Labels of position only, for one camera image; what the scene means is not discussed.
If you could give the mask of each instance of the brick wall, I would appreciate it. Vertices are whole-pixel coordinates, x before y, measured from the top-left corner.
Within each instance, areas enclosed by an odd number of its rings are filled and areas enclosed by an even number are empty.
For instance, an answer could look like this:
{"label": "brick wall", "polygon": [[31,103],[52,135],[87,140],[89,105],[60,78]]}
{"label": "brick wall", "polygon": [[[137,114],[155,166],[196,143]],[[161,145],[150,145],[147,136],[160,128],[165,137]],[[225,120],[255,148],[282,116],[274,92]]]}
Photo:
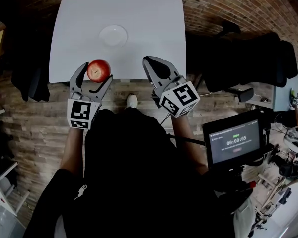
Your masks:
{"label": "brick wall", "polygon": [[[51,31],[60,2],[20,0],[24,13],[46,19]],[[223,19],[252,36],[274,31],[293,44],[298,63],[298,0],[183,0],[183,5],[188,31],[212,35],[221,30]]]}

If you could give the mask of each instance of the person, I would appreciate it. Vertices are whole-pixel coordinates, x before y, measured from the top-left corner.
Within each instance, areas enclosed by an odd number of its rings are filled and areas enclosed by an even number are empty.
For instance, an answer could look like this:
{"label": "person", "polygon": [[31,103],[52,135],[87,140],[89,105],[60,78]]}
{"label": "person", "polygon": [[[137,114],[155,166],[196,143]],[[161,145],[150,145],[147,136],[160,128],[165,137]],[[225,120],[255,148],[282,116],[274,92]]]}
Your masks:
{"label": "person", "polygon": [[[287,164],[286,160],[284,160],[282,157],[278,156],[278,155],[273,155],[270,160],[269,160],[269,163],[270,162],[274,162],[278,167],[284,165],[284,164]],[[289,186],[295,184],[295,183],[298,183],[298,176],[296,177],[287,177],[286,178],[288,184],[285,184],[282,186],[282,188],[288,188]]]}
{"label": "person", "polygon": [[294,128],[297,126],[298,132],[298,106],[294,106],[294,110],[288,111],[271,111],[271,109],[263,109],[264,114],[270,123],[281,123],[286,128]]}
{"label": "person", "polygon": [[[83,130],[70,128],[24,238],[226,232],[200,146],[175,147],[136,106],[130,95],[123,112],[99,111],[85,138],[84,176]],[[194,138],[186,115],[171,120],[176,136]]]}

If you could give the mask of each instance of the shoe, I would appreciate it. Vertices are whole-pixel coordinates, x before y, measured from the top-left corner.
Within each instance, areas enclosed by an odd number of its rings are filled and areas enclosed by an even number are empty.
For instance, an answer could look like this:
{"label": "shoe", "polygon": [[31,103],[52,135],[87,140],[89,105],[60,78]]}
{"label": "shoe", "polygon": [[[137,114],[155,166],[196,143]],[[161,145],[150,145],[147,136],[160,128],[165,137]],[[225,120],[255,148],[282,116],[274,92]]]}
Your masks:
{"label": "shoe", "polygon": [[138,104],[138,100],[136,95],[134,94],[128,95],[126,108],[136,108],[137,104]]}

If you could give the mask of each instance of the wooden floor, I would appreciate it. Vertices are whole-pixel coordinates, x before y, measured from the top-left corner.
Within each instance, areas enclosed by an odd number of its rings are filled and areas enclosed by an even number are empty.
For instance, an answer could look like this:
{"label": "wooden floor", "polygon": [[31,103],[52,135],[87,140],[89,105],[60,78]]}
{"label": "wooden floor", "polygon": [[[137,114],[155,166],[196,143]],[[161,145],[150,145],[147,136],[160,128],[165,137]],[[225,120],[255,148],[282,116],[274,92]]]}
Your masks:
{"label": "wooden floor", "polygon": [[[96,89],[98,86],[86,82],[83,84],[83,91]],[[271,94],[270,86],[259,84],[253,86],[259,95]],[[66,117],[68,87],[56,83],[50,84],[49,90],[51,94],[49,102],[33,100],[25,102],[20,92],[11,84],[10,73],[5,72],[0,77],[0,109],[4,108],[6,111],[0,115],[0,120],[4,122],[4,131],[14,137],[9,146],[19,163],[18,190],[21,194],[26,190],[31,191],[26,200],[31,209],[35,208],[42,191],[59,167],[69,129]],[[139,101],[138,109],[141,112],[156,117],[160,122],[166,117],[167,111],[158,109],[151,100],[152,86],[145,80],[114,81],[103,99],[102,108],[118,112],[125,107],[126,98],[130,93],[136,94]],[[199,94],[205,93],[208,91],[202,84]],[[195,135],[198,139],[203,139],[202,124],[244,112],[249,108],[250,106],[234,101],[231,94],[219,92],[201,97],[194,111],[188,116]],[[170,118],[164,122],[163,127],[172,133]],[[249,173],[256,176],[258,171],[250,169]],[[13,205],[17,205],[19,199],[20,195],[16,190],[9,197]],[[27,226],[31,216],[31,210],[24,204],[18,214],[20,221]]]}

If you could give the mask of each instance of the apple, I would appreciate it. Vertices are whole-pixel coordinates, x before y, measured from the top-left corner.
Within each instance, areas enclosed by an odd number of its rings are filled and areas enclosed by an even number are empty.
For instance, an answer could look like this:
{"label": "apple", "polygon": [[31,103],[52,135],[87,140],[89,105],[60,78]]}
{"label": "apple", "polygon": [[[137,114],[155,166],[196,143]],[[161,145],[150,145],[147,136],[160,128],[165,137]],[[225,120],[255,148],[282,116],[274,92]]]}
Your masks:
{"label": "apple", "polygon": [[87,76],[93,82],[104,82],[110,76],[110,66],[108,62],[102,59],[92,61],[88,65]]}

